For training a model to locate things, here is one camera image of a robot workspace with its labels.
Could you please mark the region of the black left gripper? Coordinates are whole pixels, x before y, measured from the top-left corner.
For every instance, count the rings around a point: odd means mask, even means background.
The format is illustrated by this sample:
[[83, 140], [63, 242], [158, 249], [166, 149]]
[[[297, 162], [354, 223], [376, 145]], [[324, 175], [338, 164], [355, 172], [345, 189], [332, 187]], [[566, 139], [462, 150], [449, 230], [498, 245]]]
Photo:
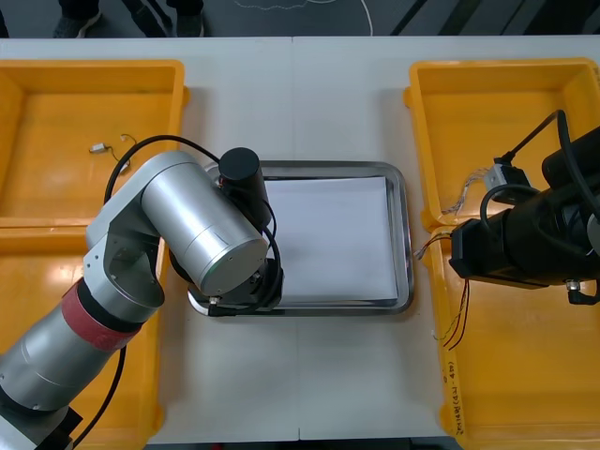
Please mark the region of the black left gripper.
[[255, 313], [274, 308], [281, 299], [283, 270], [276, 260], [266, 260], [251, 277], [232, 291], [225, 293], [221, 308], [234, 313]]

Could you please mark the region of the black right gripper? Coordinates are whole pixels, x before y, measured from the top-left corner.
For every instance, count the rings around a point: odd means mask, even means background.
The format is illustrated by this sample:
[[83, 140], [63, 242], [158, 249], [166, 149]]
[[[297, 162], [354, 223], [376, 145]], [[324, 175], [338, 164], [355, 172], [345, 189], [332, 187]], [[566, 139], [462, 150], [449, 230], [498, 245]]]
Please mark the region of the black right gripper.
[[505, 209], [484, 221], [472, 218], [451, 233], [450, 265], [465, 279], [494, 284], [521, 284], [519, 237]]

